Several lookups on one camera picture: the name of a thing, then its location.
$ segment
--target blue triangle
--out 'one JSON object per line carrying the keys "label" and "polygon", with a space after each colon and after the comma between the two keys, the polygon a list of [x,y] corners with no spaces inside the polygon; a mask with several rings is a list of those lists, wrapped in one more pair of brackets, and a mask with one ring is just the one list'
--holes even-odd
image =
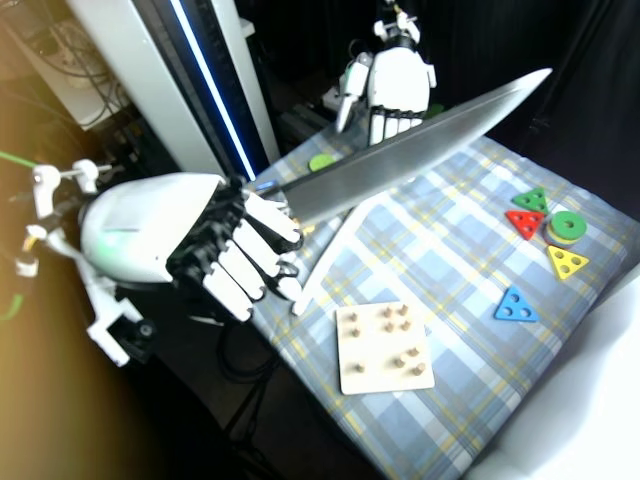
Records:
{"label": "blue triangle", "polygon": [[536,311],[531,308],[516,287],[509,287],[493,316],[497,320],[515,322],[537,322],[540,320]]}

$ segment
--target yellow triangle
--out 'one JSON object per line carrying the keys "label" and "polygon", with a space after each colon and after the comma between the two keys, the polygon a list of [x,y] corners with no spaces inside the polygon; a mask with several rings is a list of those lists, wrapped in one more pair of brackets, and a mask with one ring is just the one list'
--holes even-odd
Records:
{"label": "yellow triangle", "polygon": [[552,245],[549,245],[547,248],[547,253],[553,264],[553,269],[556,271],[556,275],[560,280],[566,280],[589,263],[587,257]]}

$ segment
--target large kitchen knife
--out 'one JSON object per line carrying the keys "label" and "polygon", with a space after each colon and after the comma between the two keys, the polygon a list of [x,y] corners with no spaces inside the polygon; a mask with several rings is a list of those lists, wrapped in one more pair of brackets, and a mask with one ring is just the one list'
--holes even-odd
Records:
{"label": "large kitchen knife", "polygon": [[530,73],[420,126],[282,187],[302,226],[313,225],[434,168],[487,133],[551,73]]}

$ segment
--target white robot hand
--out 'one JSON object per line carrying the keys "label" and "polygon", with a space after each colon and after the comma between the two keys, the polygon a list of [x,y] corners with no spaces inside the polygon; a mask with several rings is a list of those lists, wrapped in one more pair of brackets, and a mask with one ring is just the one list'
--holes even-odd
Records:
{"label": "white robot hand", "polygon": [[210,323],[244,322],[267,289],[289,300],[301,291],[281,254],[302,234],[278,206],[217,175],[128,182],[87,209],[82,253],[120,284],[172,283],[204,302]]}
{"label": "white robot hand", "polygon": [[417,52],[420,31],[413,18],[394,6],[397,20],[378,21],[374,33],[385,48],[375,57],[361,53],[347,70],[336,129],[346,127],[352,106],[367,88],[371,108],[369,145],[393,137],[422,123],[429,107],[430,89],[436,86],[435,69]]}

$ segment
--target plaid tablecloth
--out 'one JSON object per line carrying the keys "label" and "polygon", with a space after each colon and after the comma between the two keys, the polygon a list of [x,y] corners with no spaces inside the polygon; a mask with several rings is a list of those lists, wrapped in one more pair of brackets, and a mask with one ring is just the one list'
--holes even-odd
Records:
{"label": "plaid tablecloth", "polygon": [[[288,181],[320,152],[342,157],[366,142],[363,122],[322,132],[265,172]],[[524,241],[504,213],[510,199],[542,186],[551,211],[587,220],[573,249],[591,262],[556,280],[540,234]],[[341,219],[317,226],[298,266],[301,281]],[[309,390],[390,478],[457,478],[509,417],[607,284],[637,263],[640,224],[598,197],[481,138],[436,169],[380,197],[299,318],[274,296],[254,323]],[[493,319],[516,285],[537,323]],[[340,391],[334,311],[401,300],[421,304],[431,330],[433,389],[345,396]]]}

